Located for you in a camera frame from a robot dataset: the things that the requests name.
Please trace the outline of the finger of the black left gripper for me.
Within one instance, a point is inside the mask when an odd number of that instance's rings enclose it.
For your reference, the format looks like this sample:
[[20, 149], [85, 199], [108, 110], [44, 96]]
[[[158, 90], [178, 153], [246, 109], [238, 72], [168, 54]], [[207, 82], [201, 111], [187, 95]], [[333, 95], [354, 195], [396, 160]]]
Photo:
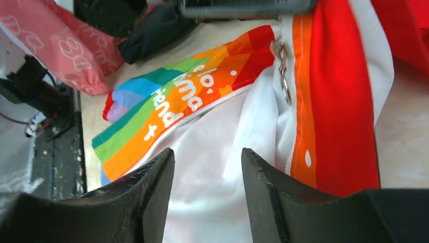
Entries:
[[200, 19], [250, 19], [305, 14], [317, 0], [219, 0], [178, 1], [183, 16]]

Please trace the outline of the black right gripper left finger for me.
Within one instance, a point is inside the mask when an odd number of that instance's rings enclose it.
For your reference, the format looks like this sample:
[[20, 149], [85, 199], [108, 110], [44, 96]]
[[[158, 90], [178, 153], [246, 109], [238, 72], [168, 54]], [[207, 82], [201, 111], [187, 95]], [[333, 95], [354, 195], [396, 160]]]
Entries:
[[162, 242], [173, 150], [79, 198], [1, 193], [1, 242]]

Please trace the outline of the red white cartoon jacket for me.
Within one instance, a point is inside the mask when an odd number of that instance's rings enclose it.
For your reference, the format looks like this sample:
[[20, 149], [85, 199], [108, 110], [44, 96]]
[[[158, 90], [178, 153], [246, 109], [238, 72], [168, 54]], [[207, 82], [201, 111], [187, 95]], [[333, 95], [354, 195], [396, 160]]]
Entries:
[[101, 185], [170, 147], [164, 242], [254, 242], [241, 155], [336, 197], [382, 189], [375, 124], [397, 57], [428, 74], [428, 1], [319, 1], [110, 93]]

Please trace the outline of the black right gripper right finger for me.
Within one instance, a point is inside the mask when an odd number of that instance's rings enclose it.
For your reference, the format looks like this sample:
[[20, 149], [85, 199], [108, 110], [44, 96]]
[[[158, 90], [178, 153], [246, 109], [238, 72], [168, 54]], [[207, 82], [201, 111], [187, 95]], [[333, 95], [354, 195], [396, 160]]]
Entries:
[[242, 150], [254, 242], [428, 242], [428, 190], [370, 189], [336, 197]]

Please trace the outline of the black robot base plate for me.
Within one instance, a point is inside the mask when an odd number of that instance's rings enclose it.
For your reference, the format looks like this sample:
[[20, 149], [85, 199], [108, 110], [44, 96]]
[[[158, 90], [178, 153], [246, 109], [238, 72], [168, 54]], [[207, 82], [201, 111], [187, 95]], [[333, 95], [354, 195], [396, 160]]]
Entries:
[[80, 94], [65, 85], [58, 89], [69, 105], [36, 137], [31, 170], [38, 183], [33, 194], [53, 200], [87, 192]]

